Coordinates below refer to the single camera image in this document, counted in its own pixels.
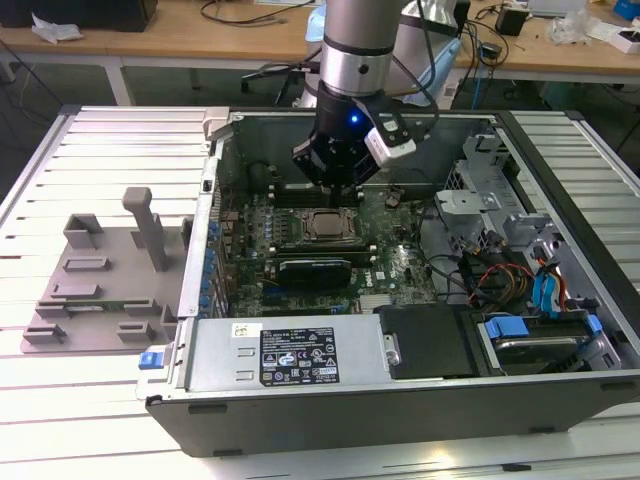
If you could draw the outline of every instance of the side panel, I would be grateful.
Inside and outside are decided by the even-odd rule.
[[[566,430],[639,393],[640,377],[222,402],[147,400],[194,457]]]

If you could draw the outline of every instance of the power supply label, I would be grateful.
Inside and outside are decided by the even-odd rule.
[[[339,381],[333,328],[260,332],[260,383],[265,387]]]

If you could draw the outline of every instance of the power adapter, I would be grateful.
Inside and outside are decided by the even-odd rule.
[[[517,37],[522,31],[524,22],[527,21],[529,10],[522,8],[504,7],[496,20],[496,31],[501,35]]]
[[[498,60],[500,58],[500,54],[502,53],[502,47],[500,45],[496,45],[495,43],[482,42],[479,48],[480,58],[484,58],[486,60]]]

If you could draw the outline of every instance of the blue tab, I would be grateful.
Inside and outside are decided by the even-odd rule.
[[[484,324],[484,326],[487,328],[487,333],[489,334],[489,338],[491,340],[500,337],[500,330],[498,329],[498,325],[493,323],[493,320],[489,320]]]
[[[162,352],[143,352],[140,354],[138,368],[140,370],[158,370],[164,368]]]
[[[594,335],[602,331],[602,324],[600,323],[598,317],[596,317],[595,315],[587,316],[587,325],[589,325],[591,333],[593,333]]]
[[[489,338],[526,337],[529,329],[522,317],[493,317],[485,323]]]
[[[218,224],[213,220],[209,222],[209,236],[217,237],[219,233]]]

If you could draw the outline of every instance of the tissue paper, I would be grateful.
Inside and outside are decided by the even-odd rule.
[[[34,24],[33,27],[31,27],[31,31],[39,37],[44,38],[47,42],[57,44],[59,40],[76,40],[83,38],[77,25],[57,25],[55,23],[45,22],[34,14],[31,14],[31,16],[33,17]]]

